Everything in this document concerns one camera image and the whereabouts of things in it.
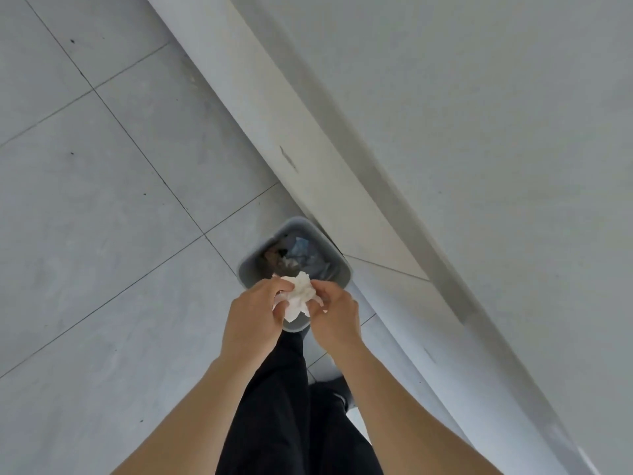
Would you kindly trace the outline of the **white tissue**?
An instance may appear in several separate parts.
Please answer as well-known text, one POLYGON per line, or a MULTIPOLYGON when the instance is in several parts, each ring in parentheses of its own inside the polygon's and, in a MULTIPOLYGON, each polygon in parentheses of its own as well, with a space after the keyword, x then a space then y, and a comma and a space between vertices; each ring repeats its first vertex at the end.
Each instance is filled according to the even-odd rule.
POLYGON ((310 317, 310 310, 308 302, 313 301, 317 303, 321 308, 324 308, 323 300, 312 285, 310 276, 300 271, 296 277, 283 276, 279 277, 274 275, 274 278, 286 280, 293 284, 294 288, 291 291, 280 291, 275 295, 273 301, 273 308, 279 303, 286 302, 286 310, 284 311, 284 322, 287 324, 293 324, 300 316, 310 317))

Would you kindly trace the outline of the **pile of mixed rubbish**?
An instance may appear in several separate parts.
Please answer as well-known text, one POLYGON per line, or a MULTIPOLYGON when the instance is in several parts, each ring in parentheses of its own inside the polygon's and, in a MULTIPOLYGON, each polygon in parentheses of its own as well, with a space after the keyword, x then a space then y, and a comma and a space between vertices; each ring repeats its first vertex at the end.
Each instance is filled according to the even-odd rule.
POLYGON ((311 279, 331 280, 337 269, 322 249, 299 232, 289 232, 265 249, 260 256, 266 272, 279 277, 296 277, 301 272, 311 279))

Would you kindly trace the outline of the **person's left hand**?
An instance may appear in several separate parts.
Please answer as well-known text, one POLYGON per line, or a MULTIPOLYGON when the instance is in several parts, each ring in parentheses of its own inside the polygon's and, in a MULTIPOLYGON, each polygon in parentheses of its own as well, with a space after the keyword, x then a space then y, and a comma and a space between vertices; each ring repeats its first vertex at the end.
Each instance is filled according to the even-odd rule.
POLYGON ((255 286, 233 300, 222 339, 220 358, 236 365, 259 367, 273 351, 283 322, 255 310, 255 286))

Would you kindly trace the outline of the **person's left forearm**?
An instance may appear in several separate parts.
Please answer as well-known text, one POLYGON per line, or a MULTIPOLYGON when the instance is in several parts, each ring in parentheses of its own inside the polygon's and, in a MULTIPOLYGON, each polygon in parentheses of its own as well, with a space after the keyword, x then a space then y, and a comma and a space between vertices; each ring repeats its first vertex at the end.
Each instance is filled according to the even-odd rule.
POLYGON ((215 475, 239 402, 275 344, 224 345, 192 390, 111 475, 215 475))

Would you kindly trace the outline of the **person's right forearm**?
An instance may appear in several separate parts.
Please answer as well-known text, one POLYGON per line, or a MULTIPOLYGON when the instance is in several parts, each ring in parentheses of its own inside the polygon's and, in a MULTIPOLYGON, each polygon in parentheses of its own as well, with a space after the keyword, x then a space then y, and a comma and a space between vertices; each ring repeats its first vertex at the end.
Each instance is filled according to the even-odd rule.
POLYGON ((348 383, 385 475, 502 475, 423 408, 361 338, 322 346, 348 383))

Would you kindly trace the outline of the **black trousers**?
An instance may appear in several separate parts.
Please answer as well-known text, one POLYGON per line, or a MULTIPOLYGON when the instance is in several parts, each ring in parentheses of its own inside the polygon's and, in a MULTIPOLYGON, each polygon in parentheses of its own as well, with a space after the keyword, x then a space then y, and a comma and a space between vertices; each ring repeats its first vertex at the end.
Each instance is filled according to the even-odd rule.
POLYGON ((216 475, 383 475, 330 381, 310 384, 308 332, 283 331, 249 382, 216 475))

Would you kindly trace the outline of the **person's right hand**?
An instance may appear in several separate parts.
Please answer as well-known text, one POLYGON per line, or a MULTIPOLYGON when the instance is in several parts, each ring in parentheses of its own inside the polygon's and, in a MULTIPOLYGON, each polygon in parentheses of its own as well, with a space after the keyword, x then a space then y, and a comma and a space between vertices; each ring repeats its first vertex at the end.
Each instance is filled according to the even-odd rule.
POLYGON ((335 360, 343 359, 352 349, 363 345, 359 308, 349 294, 349 313, 321 314, 310 317, 316 342, 335 360))

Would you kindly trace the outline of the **grey plastic waste bin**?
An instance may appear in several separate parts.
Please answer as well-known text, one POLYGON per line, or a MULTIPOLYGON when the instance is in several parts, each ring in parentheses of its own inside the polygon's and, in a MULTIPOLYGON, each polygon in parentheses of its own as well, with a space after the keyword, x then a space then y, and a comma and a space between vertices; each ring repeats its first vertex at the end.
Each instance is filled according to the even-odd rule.
MULTIPOLYGON (((337 273, 328 281, 335 282, 342 288, 346 288, 349 285, 352 279, 352 269, 343 254, 314 223, 307 218, 295 216, 289 218, 270 239, 242 260, 238 267, 237 275, 243 287, 249 289, 261 279, 268 279, 274 276, 266 272, 260 256, 266 248, 289 232, 299 232, 301 235, 313 240, 322 249, 327 258, 334 263, 337 273)), ((283 329, 289 333, 300 333, 309 325, 310 318, 300 316, 293 324, 284 322, 283 329)))

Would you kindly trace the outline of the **black shoe with white stripe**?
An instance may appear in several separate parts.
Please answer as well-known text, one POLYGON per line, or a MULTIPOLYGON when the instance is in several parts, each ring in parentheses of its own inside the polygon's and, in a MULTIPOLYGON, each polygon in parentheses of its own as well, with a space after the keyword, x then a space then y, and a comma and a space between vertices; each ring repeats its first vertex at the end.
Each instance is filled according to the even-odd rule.
POLYGON ((356 408, 356 403, 349 388, 349 385, 344 377, 344 375, 340 375, 334 380, 330 381, 330 389, 332 392, 339 397, 344 404, 345 412, 349 412, 353 408, 356 408))

